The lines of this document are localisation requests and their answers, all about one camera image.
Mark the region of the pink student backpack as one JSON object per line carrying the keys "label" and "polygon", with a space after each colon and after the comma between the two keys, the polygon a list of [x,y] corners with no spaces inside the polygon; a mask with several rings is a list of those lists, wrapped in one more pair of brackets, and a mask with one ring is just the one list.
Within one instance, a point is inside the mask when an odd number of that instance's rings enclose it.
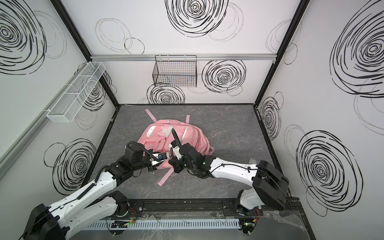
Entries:
{"label": "pink student backpack", "polygon": [[167,153],[170,156],[170,144],[174,140],[172,130],[175,130],[182,145],[188,143],[202,155],[214,153],[215,149],[210,146],[210,142],[202,130],[190,124],[189,115],[187,115],[185,122],[171,119],[157,120],[149,109],[145,111],[153,123],[146,128],[138,143],[144,145],[147,150]]}

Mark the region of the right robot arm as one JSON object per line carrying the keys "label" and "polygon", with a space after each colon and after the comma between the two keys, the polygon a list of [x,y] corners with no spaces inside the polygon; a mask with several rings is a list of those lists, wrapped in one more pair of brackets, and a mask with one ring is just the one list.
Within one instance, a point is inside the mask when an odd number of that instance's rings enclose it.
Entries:
{"label": "right robot arm", "polygon": [[188,170],[197,178],[223,178],[243,183],[251,188],[240,192],[239,205],[251,210],[266,205],[282,211],[286,206],[289,188],[288,178],[267,161],[257,164],[240,164],[221,158],[202,155],[190,144],[180,147],[176,141],[170,144],[170,165],[174,172]]}

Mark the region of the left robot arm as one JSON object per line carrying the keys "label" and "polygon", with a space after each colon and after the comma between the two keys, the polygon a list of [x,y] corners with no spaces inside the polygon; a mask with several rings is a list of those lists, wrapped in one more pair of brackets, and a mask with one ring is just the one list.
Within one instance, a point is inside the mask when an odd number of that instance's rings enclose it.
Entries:
{"label": "left robot arm", "polygon": [[132,212],[128,198],[116,187],[134,172],[154,170],[167,154],[143,150],[128,151],[116,162],[103,166],[94,180],[49,206],[36,206],[29,216],[22,240],[68,240],[100,219]]}

